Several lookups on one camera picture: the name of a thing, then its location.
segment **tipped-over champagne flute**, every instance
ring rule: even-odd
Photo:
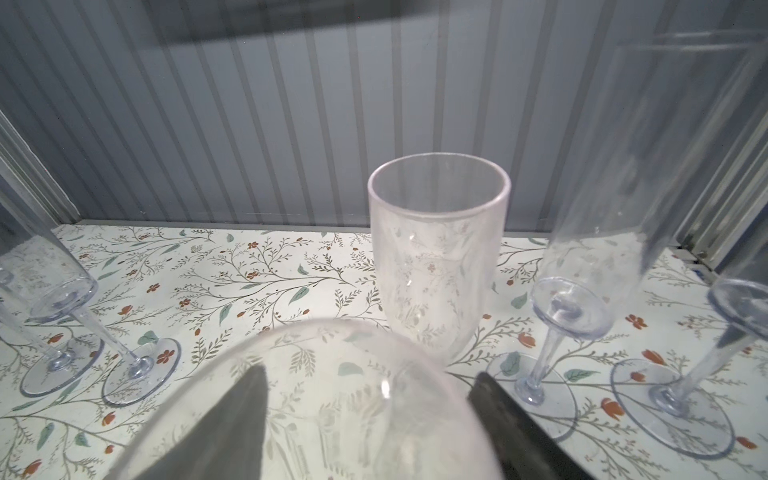
[[[22,321],[6,307],[13,300],[9,298],[8,289],[3,287],[5,280],[11,278],[10,272],[0,268],[0,296],[3,299],[0,302],[0,323],[29,341],[43,355],[24,375],[19,389],[27,397],[45,396],[74,382],[91,368],[101,355],[104,342],[94,335],[71,338],[63,346],[53,346],[43,341],[29,328],[25,328]]]
[[[138,402],[160,388],[175,370],[179,343],[159,339],[131,351],[98,321],[86,303],[98,288],[83,266],[39,219],[0,193],[0,267],[10,281],[0,293],[18,299],[28,323],[65,322],[70,317],[95,333],[123,357],[104,382],[104,401],[113,406]]]
[[[756,340],[768,339],[768,223],[760,230],[752,247],[725,269],[707,294],[728,325],[698,364],[682,376],[667,365],[629,359],[617,363],[611,373],[614,394],[627,415],[679,453],[720,458],[733,447],[728,416],[699,384]]]
[[[555,224],[531,289],[549,326],[538,359],[497,357],[488,371],[555,439],[572,431],[576,403],[554,371],[563,338],[593,342],[624,316],[627,299],[733,145],[734,125],[766,58],[762,32],[654,36],[614,53],[581,152],[577,194]]]

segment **glass stem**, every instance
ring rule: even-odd
[[[120,340],[114,338],[114,336],[109,333],[109,330],[94,317],[88,307],[81,306],[78,309],[72,310],[71,315],[78,322],[82,323],[85,328],[101,337],[101,339],[108,343],[113,349],[117,350],[126,362],[134,364],[139,361],[139,357],[135,356],[134,353]]]
[[[55,360],[61,356],[60,350],[48,345],[46,342],[43,341],[42,338],[30,332],[26,328],[24,328],[22,326],[22,323],[19,322],[15,316],[13,316],[13,313],[11,313],[7,308],[5,308],[5,305],[2,305],[1,303],[0,303],[0,323],[3,323],[5,326],[7,326],[11,330],[23,336],[29,342],[37,346],[40,352],[43,355],[45,355],[47,359]]]
[[[560,343],[565,338],[565,335],[560,333],[559,330],[550,328],[547,332],[547,339],[544,341],[544,346],[541,348],[541,355],[536,360],[531,373],[528,374],[525,381],[532,389],[541,388],[541,381],[546,377],[549,372],[549,365],[552,362],[555,350],[558,349]]]
[[[729,326],[717,340],[715,347],[704,356],[679,382],[670,386],[669,396],[682,402],[693,392],[699,382],[722,368],[728,360],[741,350],[754,343],[757,337],[735,326]]]

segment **upside-down wine glass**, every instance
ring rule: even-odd
[[[376,282],[392,330],[442,362],[480,323],[502,242],[509,176],[464,154],[418,154],[371,174]]]
[[[733,144],[734,126],[759,103],[750,92],[765,39],[713,31],[617,47],[581,150],[579,165],[589,168],[575,179],[531,289],[549,326],[541,355],[503,355],[488,367],[553,438],[567,436],[576,415],[555,351],[566,336],[600,339],[624,316],[618,310]]]
[[[0,192],[3,243],[0,267],[12,281],[2,291],[28,306],[28,323],[66,322],[73,317],[123,357],[104,381],[104,401],[113,406],[138,402],[175,370],[180,345],[174,339],[145,343],[133,352],[117,340],[88,309],[98,283],[41,221]]]
[[[22,325],[6,307],[13,304],[12,292],[5,287],[12,281],[12,274],[0,268],[0,323],[27,339],[43,354],[24,375],[19,389],[28,397],[45,396],[55,392],[79,378],[101,355],[104,342],[95,335],[85,335],[69,339],[63,346],[56,347],[44,342],[28,328]]]
[[[164,401],[107,476],[342,477],[502,475],[465,395],[419,346],[359,319],[314,319],[217,356]]]
[[[697,365],[682,376],[667,365],[628,359],[617,363],[611,373],[614,394],[627,415],[679,453],[712,459],[733,448],[728,416],[698,386],[738,352],[758,339],[768,339],[768,223],[760,230],[742,259],[727,267],[707,293],[710,305],[728,327]]]

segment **floral patterned surface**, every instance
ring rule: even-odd
[[[91,308],[110,331],[131,348],[173,337],[182,345],[181,361],[160,391],[124,408],[101,401],[101,384],[118,361],[108,347],[69,387],[28,399],[18,384],[39,355],[0,327],[0,478],[102,478],[170,393],[246,336],[336,316],[387,328],[366,234],[63,226],[57,235],[99,280]],[[531,310],[528,288],[544,247],[543,240],[504,239],[481,325],[447,368],[463,388],[498,355],[538,354],[546,327]],[[705,355],[726,326],[707,305],[706,291],[665,252],[608,336],[560,346],[554,367],[579,405],[576,431],[561,446],[595,478],[768,478],[760,453],[768,447],[760,414],[768,399],[763,343],[702,385],[728,412],[738,437],[720,460],[684,457],[654,441],[624,414],[609,385],[611,366],[622,359],[645,357],[685,372]],[[53,345],[86,333],[75,323],[35,332]]]

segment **corrugated metal wall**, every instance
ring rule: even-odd
[[[617,41],[764,0],[0,2],[0,106],[85,218],[367,225],[404,154],[506,169],[547,230]]]

